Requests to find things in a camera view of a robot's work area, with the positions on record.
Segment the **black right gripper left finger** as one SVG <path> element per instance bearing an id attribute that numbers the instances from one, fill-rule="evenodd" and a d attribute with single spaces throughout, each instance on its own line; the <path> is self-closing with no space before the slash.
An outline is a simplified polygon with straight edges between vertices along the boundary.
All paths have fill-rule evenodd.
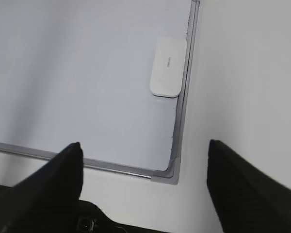
<path id="1" fill-rule="evenodd" d="M 0 185 L 0 233 L 75 232 L 82 186 L 77 142 L 15 186 Z"/>

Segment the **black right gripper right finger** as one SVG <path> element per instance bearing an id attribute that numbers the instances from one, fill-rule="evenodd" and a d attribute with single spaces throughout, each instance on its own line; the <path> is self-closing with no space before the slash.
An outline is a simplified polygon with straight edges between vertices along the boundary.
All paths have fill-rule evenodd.
<path id="1" fill-rule="evenodd" d="M 225 233 L 291 233 L 291 190 L 211 140 L 207 187 Z"/>

